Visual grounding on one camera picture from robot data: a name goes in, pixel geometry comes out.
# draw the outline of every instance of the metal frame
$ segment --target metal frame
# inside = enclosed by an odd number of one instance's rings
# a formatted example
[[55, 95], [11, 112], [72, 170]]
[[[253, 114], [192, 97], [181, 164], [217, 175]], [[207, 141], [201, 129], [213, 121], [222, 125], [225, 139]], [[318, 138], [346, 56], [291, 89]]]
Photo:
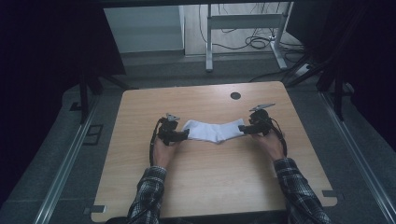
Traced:
[[219, 29], [253, 29], [278, 28], [275, 39], [270, 43], [281, 70], [287, 69], [285, 60], [279, 51], [279, 42], [285, 30], [291, 2], [288, 2], [282, 14], [261, 15], [219, 15], [212, 16], [211, 4], [207, 5], [207, 42], [206, 42], [206, 72], [213, 71], [212, 30]]

